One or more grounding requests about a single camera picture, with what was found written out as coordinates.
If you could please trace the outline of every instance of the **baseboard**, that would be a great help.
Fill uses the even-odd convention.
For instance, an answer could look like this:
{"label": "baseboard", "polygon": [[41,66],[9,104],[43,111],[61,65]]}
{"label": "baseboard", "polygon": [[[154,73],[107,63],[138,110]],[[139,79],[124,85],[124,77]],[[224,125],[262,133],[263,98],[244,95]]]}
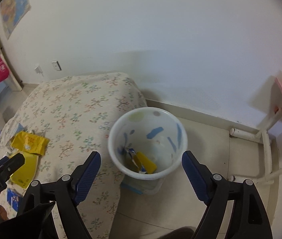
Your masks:
{"label": "baseboard", "polygon": [[11,92],[11,89],[9,88],[9,86],[6,86],[5,88],[3,88],[3,90],[0,92],[0,101],[2,101],[2,99],[3,99],[9,92]]}
{"label": "baseboard", "polygon": [[245,126],[243,124],[237,123],[237,122],[233,122],[230,120],[226,120],[226,119],[222,119],[219,117],[215,117],[212,115],[208,115],[202,112],[196,112],[190,109],[186,109],[186,108],[182,108],[182,107],[178,107],[178,106],[173,106],[170,104],[166,104],[166,103],[161,103],[161,102],[157,102],[157,101],[153,101],[153,100],[146,100],[147,104],[149,107],[156,107],[159,109],[163,109],[166,110],[170,113],[172,113],[173,115],[175,115],[176,117],[179,118],[184,118],[187,120],[192,120],[195,122],[199,122],[199,123],[203,123],[206,125],[210,125],[213,127],[218,127],[221,129],[225,129],[225,130],[230,130],[231,128],[237,128],[240,130],[244,130],[246,132],[250,132],[250,133],[254,133],[256,134],[258,132],[257,129],[249,127],[249,126]]}
{"label": "baseboard", "polygon": [[38,84],[36,84],[36,83],[24,83],[23,86],[36,88],[38,86]]}

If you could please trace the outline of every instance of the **blue card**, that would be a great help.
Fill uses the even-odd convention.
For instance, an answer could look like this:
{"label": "blue card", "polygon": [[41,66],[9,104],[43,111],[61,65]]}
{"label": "blue card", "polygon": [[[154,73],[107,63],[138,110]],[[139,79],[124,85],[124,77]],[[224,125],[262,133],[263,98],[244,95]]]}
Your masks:
{"label": "blue card", "polygon": [[18,134],[20,131],[23,131],[23,129],[24,129],[24,127],[20,123],[18,123],[18,126],[17,126],[17,129],[16,129],[16,132],[14,133],[14,136],[16,134]]}
{"label": "blue card", "polygon": [[21,204],[22,197],[17,194],[16,192],[12,191],[11,189],[8,189],[7,192],[7,202],[11,207],[15,210],[18,211],[19,206]]}

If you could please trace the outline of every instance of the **green polka dot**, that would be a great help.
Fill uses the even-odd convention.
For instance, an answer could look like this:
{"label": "green polka dot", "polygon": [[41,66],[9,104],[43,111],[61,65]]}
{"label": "green polka dot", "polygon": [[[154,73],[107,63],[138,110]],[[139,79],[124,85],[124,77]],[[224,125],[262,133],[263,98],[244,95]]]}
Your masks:
{"label": "green polka dot", "polygon": [[132,122],[139,122],[144,118],[143,112],[136,112],[129,116],[129,120]]}

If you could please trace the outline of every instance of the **trash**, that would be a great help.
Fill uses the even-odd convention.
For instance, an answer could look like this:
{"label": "trash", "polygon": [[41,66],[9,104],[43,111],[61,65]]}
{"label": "trash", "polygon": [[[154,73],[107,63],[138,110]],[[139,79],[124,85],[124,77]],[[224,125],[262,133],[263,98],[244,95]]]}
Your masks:
{"label": "trash", "polygon": [[23,152],[44,156],[49,141],[50,139],[45,137],[20,131],[14,137],[11,146]]}
{"label": "trash", "polygon": [[6,147],[7,147],[6,155],[7,156],[11,157],[11,156],[14,156],[16,153],[19,152],[18,149],[13,148],[11,146],[11,143],[13,142],[14,137],[16,136],[16,134],[18,134],[20,131],[26,131],[26,130],[27,130],[26,127],[23,127],[20,123],[18,123],[18,126],[15,128],[15,130],[13,132],[13,136],[8,140],[8,142],[6,144]]}
{"label": "trash", "polygon": [[8,189],[7,202],[17,212],[20,207],[21,201],[22,201],[22,197],[18,193],[12,191],[11,189]]}
{"label": "trash", "polygon": [[30,154],[27,152],[20,152],[23,154],[25,162],[18,170],[16,170],[10,177],[11,182],[19,185],[20,187],[26,189],[29,184],[33,181],[37,166],[39,156]]}
{"label": "trash", "polygon": [[141,174],[152,174],[156,170],[156,164],[150,161],[143,153],[135,152],[133,148],[125,147],[126,164],[131,171]]}

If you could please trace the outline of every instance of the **map poster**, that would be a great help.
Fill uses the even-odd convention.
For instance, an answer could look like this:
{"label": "map poster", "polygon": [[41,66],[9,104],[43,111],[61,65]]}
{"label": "map poster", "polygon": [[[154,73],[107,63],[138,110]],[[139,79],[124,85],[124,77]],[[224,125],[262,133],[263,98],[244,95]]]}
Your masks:
{"label": "map poster", "polygon": [[2,0],[0,12],[7,39],[28,10],[29,0]]}

